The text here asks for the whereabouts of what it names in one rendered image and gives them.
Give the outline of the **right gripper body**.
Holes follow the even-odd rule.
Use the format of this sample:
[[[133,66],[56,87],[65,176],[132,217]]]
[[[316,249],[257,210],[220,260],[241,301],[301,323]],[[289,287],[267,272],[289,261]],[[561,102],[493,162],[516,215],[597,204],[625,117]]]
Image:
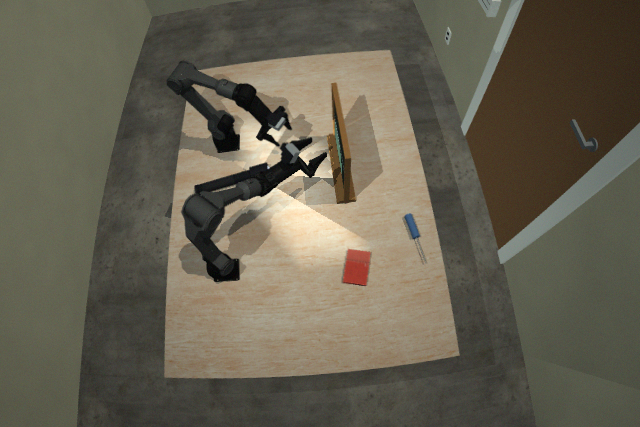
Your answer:
[[[284,164],[284,162],[281,160],[281,162]],[[285,164],[284,164],[285,165]],[[287,170],[289,171],[290,176],[293,175],[294,173],[296,173],[297,171],[301,170],[302,172],[304,172],[309,178],[313,177],[315,175],[315,172],[312,170],[310,170],[307,167],[307,164],[300,158],[300,156],[298,156],[297,160],[295,161],[295,163],[292,163],[291,165],[285,165],[285,167],[287,168]]]

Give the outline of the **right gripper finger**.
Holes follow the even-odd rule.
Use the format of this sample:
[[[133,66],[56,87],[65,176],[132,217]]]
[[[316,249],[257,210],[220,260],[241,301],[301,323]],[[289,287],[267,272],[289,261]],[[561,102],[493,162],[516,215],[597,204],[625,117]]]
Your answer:
[[[319,165],[321,164],[321,162],[327,157],[327,153],[324,152],[321,155],[319,155],[318,157],[309,160],[309,165],[307,165],[307,167],[312,171],[316,172],[317,168],[319,167]]]
[[[291,141],[290,143],[293,143],[295,147],[301,151],[304,147],[312,143],[312,137],[298,141]]]

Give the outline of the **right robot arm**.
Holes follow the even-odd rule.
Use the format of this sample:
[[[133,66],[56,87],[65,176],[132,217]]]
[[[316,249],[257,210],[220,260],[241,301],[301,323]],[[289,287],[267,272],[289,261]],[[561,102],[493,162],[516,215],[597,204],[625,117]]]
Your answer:
[[[301,153],[293,143],[287,145],[282,143],[280,150],[282,151],[280,159],[288,166],[295,163]],[[207,262],[207,273],[214,282],[240,280],[239,259],[231,260],[227,254],[221,253],[210,239],[221,223],[222,216],[224,217],[225,207],[239,199],[246,201],[270,193],[279,183],[290,177],[285,165],[278,162],[264,173],[261,171],[262,174],[259,172],[250,179],[238,182],[235,188],[217,192],[200,192],[204,197],[194,193],[184,202],[181,213],[185,220],[186,237],[201,251],[202,259]]]

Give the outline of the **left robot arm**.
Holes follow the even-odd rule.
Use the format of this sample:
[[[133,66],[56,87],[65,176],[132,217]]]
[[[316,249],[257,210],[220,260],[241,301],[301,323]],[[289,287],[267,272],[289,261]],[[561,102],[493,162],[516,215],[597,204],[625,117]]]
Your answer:
[[[192,87],[193,84],[213,89],[218,95],[235,101],[236,105],[258,120],[267,114],[268,107],[256,95],[256,89],[247,83],[237,84],[226,79],[217,80],[196,70],[193,64],[184,60],[179,62],[167,79],[167,86],[177,95],[181,95],[208,120],[208,130],[213,135],[218,153],[240,150],[240,135],[234,131],[233,116],[225,110],[217,111]],[[278,114],[269,112],[265,119],[267,118],[270,127],[280,131],[286,122],[285,116],[286,114],[282,111]]]

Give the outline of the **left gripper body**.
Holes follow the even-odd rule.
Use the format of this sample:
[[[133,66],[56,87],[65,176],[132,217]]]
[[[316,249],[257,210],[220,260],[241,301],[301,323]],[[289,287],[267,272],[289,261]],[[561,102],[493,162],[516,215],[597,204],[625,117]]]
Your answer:
[[[275,112],[275,113],[278,113],[279,111],[285,111],[285,110],[286,110],[286,109],[285,109],[283,106],[279,106],[279,107],[278,107],[274,112]],[[264,136],[264,134],[272,128],[272,127],[270,127],[270,126],[268,125],[267,120],[265,119],[265,117],[269,114],[269,112],[271,112],[271,111],[270,111],[270,110],[269,110],[269,108],[268,108],[268,112],[267,112],[267,114],[266,114],[264,117],[261,117],[261,119],[259,119],[259,120],[257,120],[257,119],[256,119],[256,120],[257,120],[257,121],[262,125],[262,126],[261,126],[261,128],[260,128],[260,130],[259,130],[259,133],[258,133],[258,134],[257,134],[257,136],[256,136],[256,138],[257,138],[259,141],[262,141],[262,140],[263,140],[263,136]],[[274,113],[274,112],[273,112],[273,113]]]

